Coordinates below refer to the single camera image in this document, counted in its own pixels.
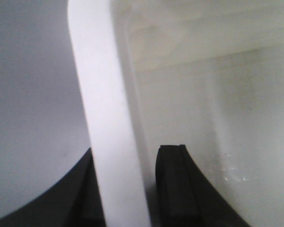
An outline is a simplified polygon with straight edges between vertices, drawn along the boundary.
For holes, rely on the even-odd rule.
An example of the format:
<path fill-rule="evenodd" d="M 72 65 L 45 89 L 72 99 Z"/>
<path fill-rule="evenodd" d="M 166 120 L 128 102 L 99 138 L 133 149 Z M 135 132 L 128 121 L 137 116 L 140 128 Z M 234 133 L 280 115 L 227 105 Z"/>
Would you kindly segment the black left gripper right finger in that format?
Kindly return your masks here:
<path fill-rule="evenodd" d="M 217 192 L 185 145 L 161 145 L 155 166 L 163 227 L 247 227 Z"/>

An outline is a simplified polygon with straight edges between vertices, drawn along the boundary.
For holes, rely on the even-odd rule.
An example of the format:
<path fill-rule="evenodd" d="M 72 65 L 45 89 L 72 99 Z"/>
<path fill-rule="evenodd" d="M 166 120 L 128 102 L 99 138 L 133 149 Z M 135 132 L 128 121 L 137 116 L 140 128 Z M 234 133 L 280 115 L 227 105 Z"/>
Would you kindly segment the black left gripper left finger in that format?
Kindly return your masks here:
<path fill-rule="evenodd" d="M 0 218 L 0 227 L 104 227 L 93 156 L 89 148 L 54 186 Z"/>

